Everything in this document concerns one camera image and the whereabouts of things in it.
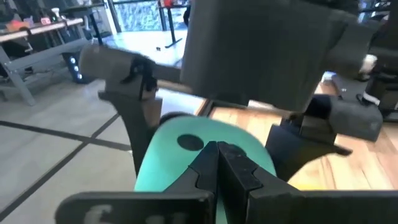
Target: red object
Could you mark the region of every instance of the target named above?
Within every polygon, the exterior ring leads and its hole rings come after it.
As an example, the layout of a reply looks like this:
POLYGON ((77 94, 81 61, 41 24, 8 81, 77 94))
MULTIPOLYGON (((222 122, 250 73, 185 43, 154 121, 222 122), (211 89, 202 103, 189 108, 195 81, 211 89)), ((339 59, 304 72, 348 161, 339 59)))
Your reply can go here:
POLYGON ((19 26, 19 25, 22 24, 22 22, 21 22, 21 21, 17 21, 17 20, 13 20, 13 21, 11 21, 11 24, 12 24, 13 26, 19 26))
POLYGON ((171 7, 172 6, 172 0, 164 0, 164 6, 165 7, 171 7))

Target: wooden table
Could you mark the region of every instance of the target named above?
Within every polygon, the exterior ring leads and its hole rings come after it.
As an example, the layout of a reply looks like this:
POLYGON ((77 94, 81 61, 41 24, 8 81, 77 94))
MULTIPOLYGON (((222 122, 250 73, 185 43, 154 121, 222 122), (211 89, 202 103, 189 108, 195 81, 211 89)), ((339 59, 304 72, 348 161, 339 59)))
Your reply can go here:
MULTIPOLYGON (((51 30, 57 30, 64 28, 66 26, 73 26, 77 24, 81 24, 83 19, 69 19, 65 22, 56 22, 49 25, 35 24, 34 27, 29 28, 31 35, 42 34, 44 32, 48 32, 51 30)), ((21 30, 17 32, 6 32, 0 34, 0 43, 8 40, 14 40, 18 38, 28 37, 29 33, 26 30, 21 30)))
MULTIPOLYGON (((334 95, 335 90, 331 84, 321 83, 316 93, 334 95)), ((271 125, 279 124, 281 119, 274 114, 232 108, 216 108, 211 117, 245 129, 264 145, 271 125)), ((338 135, 335 144, 352 149, 353 154, 328 155, 312 161, 289 183, 319 189, 398 189, 398 125, 385 124, 377 142, 338 135)))

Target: floor line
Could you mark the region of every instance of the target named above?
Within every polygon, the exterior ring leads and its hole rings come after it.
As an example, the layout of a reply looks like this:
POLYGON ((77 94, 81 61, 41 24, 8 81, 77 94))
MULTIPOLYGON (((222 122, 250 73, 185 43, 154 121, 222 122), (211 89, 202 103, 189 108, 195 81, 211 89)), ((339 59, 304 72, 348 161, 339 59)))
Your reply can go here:
POLYGON ((81 142, 85 142, 88 144, 94 144, 97 146, 104 146, 104 147, 109 147, 112 149, 119 149, 122 151, 131 150, 131 146, 127 145, 127 144, 97 139, 97 137, 106 128, 108 128, 118 117, 119 117, 119 115, 116 114, 111 119, 107 120, 107 122, 105 122, 104 125, 102 125, 97 131, 95 131, 94 134, 91 135, 91 137, 67 133, 64 131, 56 131, 56 130, 47 129, 47 128, 39 128, 39 127, 35 127, 35 126, 17 124, 17 123, 8 122, 8 121, 0 121, 0 126, 5 126, 8 128, 16 128, 16 129, 21 129, 21 130, 26 130, 26 131, 32 131, 32 132, 36 132, 36 133, 40 133, 40 134, 48 134, 48 135, 52 135, 52 136, 56 136, 56 137, 81 141, 81 142))
POLYGON ((18 198, 13 200, 5 209, 0 212, 0 222, 2 222, 8 215, 10 215, 18 206, 24 203, 30 196, 32 196, 46 181, 50 180, 62 167, 68 164, 84 147, 88 145, 87 142, 81 143, 76 149, 65 156, 60 162, 55 164, 47 173, 36 180, 28 189, 25 190, 18 198))
POLYGON ((28 130, 28 131, 34 131, 37 133, 49 134, 49 135, 53 135, 53 136, 78 140, 78 141, 82 142, 71 153, 69 153, 61 161, 59 161, 57 164, 55 164, 50 170, 48 170, 41 178, 36 180, 36 182, 34 184, 32 184, 28 189, 26 189, 20 196, 18 196, 18 198, 13 200, 5 209, 1 210, 0 211, 0 222, 2 222, 16 208, 18 208, 18 206, 20 206, 22 203, 24 203, 30 196, 32 196, 41 186, 43 186, 48 180, 51 179, 51 177, 53 177, 58 171, 60 171, 65 165, 67 165, 68 162, 70 162, 87 145, 96 144, 96 145, 107 146, 107 147, 113 146, 113 148, 124 150, 124 151, 131 150, 131 147, 127 146, 125 144, 96 139, 96 137, 98 137, 118 117, 119 117, 118 114, 114 115, 111 119, 109 119, 107 122, 105 122, 104 125, 102 125, 98 130, 96 130, 94 132, 94 134, 91 135, 90 138, 86 137, 86 136, 79 136, 77 134, 71 134, 71 133, 66 133, 66 132, 62 132, 62 131, 55 131, 55 130, 51 130, 51 129, 38 128, 38 127, 28 126, 28 125, 24 125, 24 124, 16 124, 16 123, 7 122, 7 121, 0 121, 0 125, 2 125, 2 126, 7 126, 10 128, 19 128, 19 129, 28 130))

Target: desk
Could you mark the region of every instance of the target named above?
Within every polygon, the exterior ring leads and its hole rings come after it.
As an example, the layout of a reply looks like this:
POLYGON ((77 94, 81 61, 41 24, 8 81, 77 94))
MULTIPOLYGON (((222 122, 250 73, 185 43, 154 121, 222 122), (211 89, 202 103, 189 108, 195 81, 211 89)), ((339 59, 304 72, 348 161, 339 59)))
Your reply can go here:
POLYGON ((182 38, 179 38, 178 40, 175 39, 172 9, 181 9, 181 8, 186 8, 186 7, 188 7, 188 5, 173 5, 170 7, 160 7, 161 9, 167 10, 167 17, 169 18, 170 33, 172 35, 172 43, 165 46, 165 48, 170 48, 171 46, 175 45, 176 43, 178 43, 182 40, 182 38))
MULTIPOLYGON (((49 32, 51 30, 57 31, 59 34, 58 30, 61 28, 64 28, 66 26, 75 26, 78 24, 83 23, 83 19, 71 19, 71 20, 66 20, 62 22, 56 22, 53 24, 49 25, 37 25, 35 27, 30 28, 30 33, 31 35, 35 34, 41 34, 44 32, 49 32)), ((30 81, 24 81, 21 76, 18 74, 19 69, 27 68, 32 66, 35 63, 38 63, 40 61, 52 58, 54 56, 58 56, 62 53, 65 52, 70 52, 71 50, 78 49, 82 47, 83 45, 88 43, 88 40, 86 40, 83 31, 81 27, 78 26, 79 30, 79 35, 82 37, 78 40, 74 40, 69 43, 63 43, 62 45, 52 47, 47 50, 43 50, 41 52, 37 52, 34 54, 30 54, 28 56, 18 58, 15 60, 11 60, 8 55, 5 53, 3 47, 0 45, 0 62, 2 63, 3 67, 5 68, 9 78, 12 81, 13 85, 0 85, 0 91, 10 89, 10 88, 17 88, 19 92, 21 93, 21 96, 23 99, 27 102, 28 105, 35 105, 35 100, 27 88, 27 85, 31 82, 34 82, 34 80, 30 81)), ((19 39, 23 37, 28 37, 30 34, 27 31, 17 31, 17 32, 8 32, 8 33, 3 33, 0 35, 0 43, 5 42, 8 40, 14 40, 14 39, 19 39)))
MULTIPOLYGON (((334 95, 336 91, 333 85, 321 83, 316 93, 334 95)), ((264 145, 271 126, 281 119, 271 113, 234 108, 215 108, 211 117, 245 129, 264 145)), ((289 183, 328 190, 398 189, 397 125, 384 124, 376 142, 338 134, 335 144, 352 149, 352 155, 327 155, 309 162, 289 183)))

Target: teal plush toy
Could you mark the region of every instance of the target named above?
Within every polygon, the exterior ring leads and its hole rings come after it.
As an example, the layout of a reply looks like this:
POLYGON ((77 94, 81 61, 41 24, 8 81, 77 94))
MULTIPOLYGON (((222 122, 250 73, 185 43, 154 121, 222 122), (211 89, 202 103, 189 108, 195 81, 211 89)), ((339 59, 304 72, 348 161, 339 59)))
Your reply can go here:
MULTIPOLYGON (((237 145, 245 150, 248 158, 275 175, 270 155, 253 135, 210 118, 182 116, 167 121, 156 131, 137 176, 135 191, 163 192, 184 173, 210 141, 237 145)), ((227 223, 220 198, 216 223, 227 223)))

